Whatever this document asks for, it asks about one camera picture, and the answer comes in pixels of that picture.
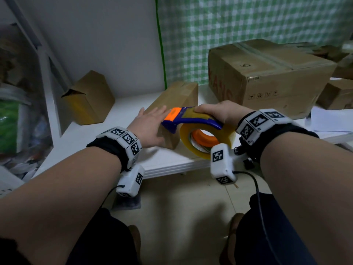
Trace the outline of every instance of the forearm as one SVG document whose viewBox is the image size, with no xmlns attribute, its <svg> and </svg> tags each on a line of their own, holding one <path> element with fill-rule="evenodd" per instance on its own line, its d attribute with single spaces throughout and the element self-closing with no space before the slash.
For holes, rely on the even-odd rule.
<svg viewBox="0 0 353 265">
<path fill-rule="evenodd" d="M 270 142 L 261 169 L 280 207 L 319 264 L 351 264 L 353 154 L 287 132 Z"/>
<path fill-rule="evenodd" d="M 66 158 L 2 198 L 0 237 L 34 264 L 65 263 L 120 170 L 118 157 L 97 147 Z"/>
</svg>

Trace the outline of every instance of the foot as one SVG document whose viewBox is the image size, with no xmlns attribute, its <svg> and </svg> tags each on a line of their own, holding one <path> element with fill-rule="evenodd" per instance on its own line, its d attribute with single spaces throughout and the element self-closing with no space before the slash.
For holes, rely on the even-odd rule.
<svg viewBox="0 0 353 265">
<path fill-rule="evenodd" d="M 236 260 L 234 258 L 234 250 L 236 248 L 236 229 L 243 216 L 243 213 L 236 213 L 231 220 L 227 242 L 219 260 L 220 265 L 236 265 Z"/>
<path fill-rule="evenodd" d="M 140 258 L 141 235 L 140 235 L 140 232 L 135 225 L 130 225 L 130 226 L 128 226 L 128 228 L 129 228 L 131 235 L 132 235 L 132 238 L 133 238 L 133 242 L 134 242 L 136 253 L 137 253 L 137 259 L 138 259 L 139 263 L 141 264 L 141 258 Z"/>
</svg>

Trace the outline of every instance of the person's left hand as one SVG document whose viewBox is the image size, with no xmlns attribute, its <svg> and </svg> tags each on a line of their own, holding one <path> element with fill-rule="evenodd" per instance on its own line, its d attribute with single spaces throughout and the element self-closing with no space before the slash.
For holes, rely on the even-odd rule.
<svg viewBox="0 0 353 265">
<path fill-rule="evenodd" d="M 143 148 L 164 145 L 164 138 L 157 137 L 157 131 L 161 122 L 170 112 L 166 109 L 167 107 L 164 105 L 160 109 L 154 108 L 144 114 L 145 109 L 141 108 L 136 118 L 127 127 L 140 139 Z"/>
</svg>

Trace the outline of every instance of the hand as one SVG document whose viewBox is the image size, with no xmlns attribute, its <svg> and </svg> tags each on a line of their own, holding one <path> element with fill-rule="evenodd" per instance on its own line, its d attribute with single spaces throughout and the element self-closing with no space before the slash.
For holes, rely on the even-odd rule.
<svg viewBox="0 0 353 265">
<path fill-rule="evenodd" d="M 166 108 L 165 105 L 160 109 L 154 108 L 147 114 L 144 114 L 145 109 L 141 108 L 136 118 L 127 127 L 139 138 L 143 148 L 164 144 L 164 138 L 157 137 L 157 131 L 161 122 L 170 112 L 170 110 L 166 111 Z"/>
<path fill-rule="evenodd" d="M 218 104 L 202 104 L 195 108 L 195 112 L 208 113 L 223 124 L 233 125 L 237 127 L 239 121 L 248 113 L 253 112 L 253 109 L 241 106 L 230 100 L 222 101 Z"/>
</svg>

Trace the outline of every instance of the white shelf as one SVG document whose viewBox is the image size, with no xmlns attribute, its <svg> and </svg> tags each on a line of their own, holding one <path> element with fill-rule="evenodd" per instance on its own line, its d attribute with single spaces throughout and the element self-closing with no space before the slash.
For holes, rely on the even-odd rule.
<svg viewBox="0 0 353 265">
<path fill-rule="evenodd" d="M 153 93 L 128 98 L 118 98 L 106 120 L 101 124 L 78 125 L 72 122 L 59 139 L 59 143 L 57 143 L 38 169 L 36 175 L 75 152 L 84 149 L 89 142 L 95 139 L 97 134 L 117 125 L 128 126 L 137 115 L 140 108 L 150 106 L 159 95 L 160 93 Z M 216 97 L 207 85 L 199 86 L 199 104 L 215 104 L 217 102 Z M 296 121 L 302 126 L 305 125 L 305 119 Z M 353 140 L 353 134 L 321 133 L 320 137 L 334 144 Z M 237 136 L 233 146 L 239 145 L 239 137 Z M 174 151 L 160 147 L 143 149 L 138 163 L 145 169 L 145 178 L 160 177 L 209 166 L 209 160 L 197 157 L 190 152 L 182 142 L 179 143 Z"/>
</svg>

